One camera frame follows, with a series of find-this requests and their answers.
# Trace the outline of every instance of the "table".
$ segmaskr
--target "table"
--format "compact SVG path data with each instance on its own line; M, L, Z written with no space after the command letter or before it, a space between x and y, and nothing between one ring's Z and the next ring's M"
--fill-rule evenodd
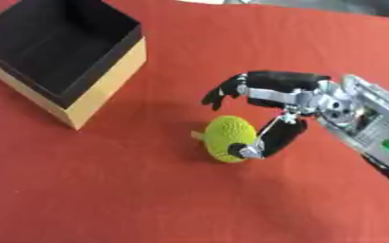
M0 9L14 1L0 0ZM110 0L149 62L80 132L0 83L0 243L389 242L389 181L311 121L267 160L213 162L201 97L246 70L355 73L389 89L389 19L313 9Z

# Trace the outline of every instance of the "open box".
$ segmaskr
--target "open box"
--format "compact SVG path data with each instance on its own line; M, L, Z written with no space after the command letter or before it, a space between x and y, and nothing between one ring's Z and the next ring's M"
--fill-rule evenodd
M140 23L101 0L22 0L0 14L0 80L75 129L145 60Z

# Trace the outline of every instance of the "cardboard box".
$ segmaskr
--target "cardboard box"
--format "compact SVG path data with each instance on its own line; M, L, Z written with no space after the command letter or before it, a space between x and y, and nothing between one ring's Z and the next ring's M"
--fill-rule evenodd
M75 129L145 60L140 23L101 0L22 0L0 14L0 80Z

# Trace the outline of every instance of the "yellow ball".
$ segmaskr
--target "yellow ball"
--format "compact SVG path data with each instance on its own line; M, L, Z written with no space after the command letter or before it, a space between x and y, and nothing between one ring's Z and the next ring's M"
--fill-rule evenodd
M203 140L208 152L215 158L227 163L241 162L244 159L228 153L233 143L253 143L256 131L247 121L234 116L222 116L210 122Z

